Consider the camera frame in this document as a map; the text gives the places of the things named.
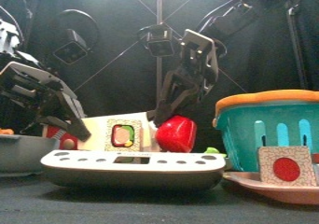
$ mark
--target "teal plastic basket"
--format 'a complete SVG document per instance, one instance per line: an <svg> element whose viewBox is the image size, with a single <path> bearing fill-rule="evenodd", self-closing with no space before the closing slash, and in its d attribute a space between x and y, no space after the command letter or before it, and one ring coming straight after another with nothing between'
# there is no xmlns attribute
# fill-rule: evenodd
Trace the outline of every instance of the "teal plastic basket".
<svg viewBox="0 0 319 224"><path fill-rule="evenodd" d="M275 100L231 105L220 110L215 127L234 168L258 172L260 147L307 146L319 152L319 102Z"/></svg>

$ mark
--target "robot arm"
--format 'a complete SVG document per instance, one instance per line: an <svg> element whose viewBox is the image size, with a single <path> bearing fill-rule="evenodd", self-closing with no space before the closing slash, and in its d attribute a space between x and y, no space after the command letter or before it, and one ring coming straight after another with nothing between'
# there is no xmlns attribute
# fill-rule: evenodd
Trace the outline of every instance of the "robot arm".
<svg viewBox="0 0 319 224"><path fill-rule="evenodd" d="M87 140L84 111L67 84L49 72L11 62L0 72L0 94L36 112L35 122L56 126Z"/></svg>
<svg viewBox="0 0 319 224"><path fill-rule="evenodd" d="M215 86L218 77L216 44L204 35L186 30L180 41L180 65L163 81L154 122L159 127L174 115L187 116Z"/></svg>

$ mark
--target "table surface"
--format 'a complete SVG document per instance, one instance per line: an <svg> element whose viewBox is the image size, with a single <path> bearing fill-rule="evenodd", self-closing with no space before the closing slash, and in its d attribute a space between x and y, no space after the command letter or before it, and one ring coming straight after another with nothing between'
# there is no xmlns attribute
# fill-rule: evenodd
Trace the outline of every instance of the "table surface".
<svg viewBox="0 0 319 224"><path fill-rule="evenodd" d="M319 206L280 203L222 180L202 192L71 189L0 177L0 223L318 223Z"/></svg>

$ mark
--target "black curtain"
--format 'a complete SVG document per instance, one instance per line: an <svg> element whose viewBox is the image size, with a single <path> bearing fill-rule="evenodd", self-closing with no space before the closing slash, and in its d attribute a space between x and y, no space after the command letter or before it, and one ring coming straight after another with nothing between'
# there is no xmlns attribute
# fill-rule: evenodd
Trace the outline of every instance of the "black curtain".
<svg viewBox="0 0 319 224"><path fill-rule="evenodd" d="M39 61L59 67L60 77L75 90L90 117L152 110L156 107L156 58L138 43L136 32L156 24L158 0L0 0L16 18L28 43L27 53ZM163 19L179 39L184 29L195 30L206 14L230 0L162 0ZM296 14L298 34L306 61L307 87L318 90L318 0L303 0ZM76 64L63 65L49 57L59 29L51 26L59 12L79 9L100 27L100 43ZM87 43L95 30L87 20L67 18ZM195 151L206 147L223 150L220 133L212 127L215 104L228 95L279 89L300 89L300 76L294 57L287 8L280 5L266 12L226 42L228 55L219 60L218 83L198 106L192 119L198 123ZM163 58L163 74L179 65L176 54ZM32 114L0 97L0 127L19 131Z"/></svg>

